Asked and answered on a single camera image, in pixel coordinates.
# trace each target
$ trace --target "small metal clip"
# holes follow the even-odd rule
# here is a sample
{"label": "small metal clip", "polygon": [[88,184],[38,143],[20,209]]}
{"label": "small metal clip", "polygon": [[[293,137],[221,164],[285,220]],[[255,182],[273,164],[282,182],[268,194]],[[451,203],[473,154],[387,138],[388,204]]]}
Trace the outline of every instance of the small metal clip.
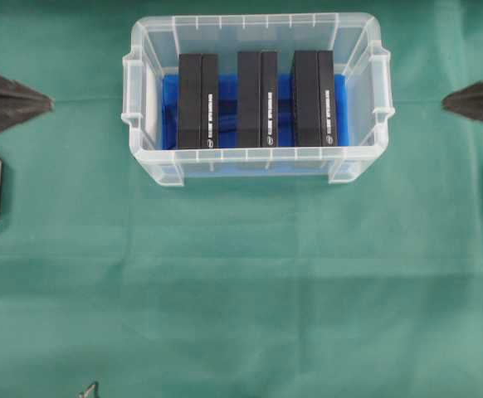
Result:
{"label": "small metal clip", "polygon": [[97,381],[92,382],[92,384],[90,384],[90,386],[88,386],[85,391],[79,393],[78,398],[87,398],[87,396],[89,396],[92,391],[94,392],[94,398],[100,398],[100,396],[98,396],[99,387],[100,383],[98,383]]}

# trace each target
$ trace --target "blue insert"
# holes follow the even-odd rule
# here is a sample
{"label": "blue insert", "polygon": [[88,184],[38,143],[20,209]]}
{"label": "blue insert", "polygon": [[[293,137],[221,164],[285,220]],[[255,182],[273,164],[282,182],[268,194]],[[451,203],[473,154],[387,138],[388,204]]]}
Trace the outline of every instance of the blue insert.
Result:
{"label": "blue insert", "polygon": [[[335,104],[337,113],[338,145],[349,145],[347,124],[347,92],[344,76],[336,75]],[[162,149],[175,149],[177,145],[178,76],[166,75],[162,91]],[[219,76],[219,148],[236,147],[236,75]],[[293,117],[291,113],[291,79],[280,75],[278,79],[278,144],[293,147]]]}

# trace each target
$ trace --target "green tablecloth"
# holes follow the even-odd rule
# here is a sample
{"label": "green tablecloth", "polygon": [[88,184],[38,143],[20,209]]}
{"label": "green tablecloth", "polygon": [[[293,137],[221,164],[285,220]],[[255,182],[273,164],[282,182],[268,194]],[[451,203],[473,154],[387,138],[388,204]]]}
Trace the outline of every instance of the green tablecloth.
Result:
{"label": "green tablecloth", "polygon": [[[388,151],[322,177],[158,187],[120,121],[148,15],[370,12]],[[0,74],[55,111],[0,135],[0,397],[483,397],[483,2],[0,0]]]}

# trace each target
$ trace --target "black box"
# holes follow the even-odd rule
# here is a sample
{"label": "black box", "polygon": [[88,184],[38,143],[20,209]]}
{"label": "black box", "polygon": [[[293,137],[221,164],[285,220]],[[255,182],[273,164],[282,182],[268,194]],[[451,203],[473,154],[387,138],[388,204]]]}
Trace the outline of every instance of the black box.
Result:
{"label": "black box", "polygon": [[320,147],[320,92],[317,51],[295,51],[291,71],[295,146]]}
{"label": "black box", "polygon": [[178,58],[177,121],[177,148],[200,148],[201,54],[181,54]]}
{"label": "black box", "polygon": [[218,147],[217,54],[201,58],[201,148]]}
{"label": "black box", "polygon": [[260,52],[238,52],[237,146],[260,147]]}
{"label": "black box", "polygon": [[319,51],[319,95],[321,143],[324,147],[338,144],[337,121],[335,116],[334,53]]}
{"label": "black box", "polygon": [[278,95],[276,51],[261,53],[261,146],[276,147],[278,144]]}

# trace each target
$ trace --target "plastic bin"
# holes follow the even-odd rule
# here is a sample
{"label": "plastic bin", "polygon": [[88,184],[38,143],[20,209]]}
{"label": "plastic bin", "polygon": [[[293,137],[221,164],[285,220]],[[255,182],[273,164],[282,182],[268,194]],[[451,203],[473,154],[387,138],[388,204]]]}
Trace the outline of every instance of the plastic bin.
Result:
{"label": "plastic bin", "polygon": [[[295,50],[334,50],[345,76],[349,146],[332,148],[218,148],[162,150],[163,77],[178,73],[178,55],[214,52],[219,73],[237,73],[237,52],[278,51],[280,74]],[[124,109],[131,153],[160,185],[186,177],[321,174],[351,182],[388,146],[394,114],[390,53],[376,18],[364,13],[146,17],[133,27],[124,57]]]}

